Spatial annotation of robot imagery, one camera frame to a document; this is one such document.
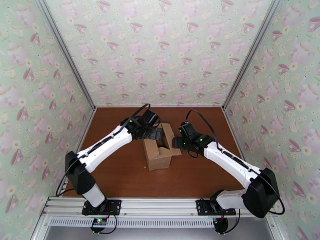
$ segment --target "floral wallpaper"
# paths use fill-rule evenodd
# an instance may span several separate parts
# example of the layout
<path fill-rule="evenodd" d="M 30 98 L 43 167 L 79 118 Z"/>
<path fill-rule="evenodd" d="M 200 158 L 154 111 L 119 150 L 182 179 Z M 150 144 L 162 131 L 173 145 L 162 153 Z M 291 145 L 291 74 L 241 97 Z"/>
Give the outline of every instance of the floral wallpaper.
<path fill-rule="evenodd" d="M 97 106 L 221 106 L 272 0 L 46 0 Z"/>
<path fill-rule="evenodd" d="M 29 239 L 91 108 L 33 0 L 0 0 L 0 239 Z"/>
<path fill-rule="evenodd" d="M 245 158 L 275 172 L 297 240 L 320 239 L 319 4 L 284 1 L 227 107 Z"/>

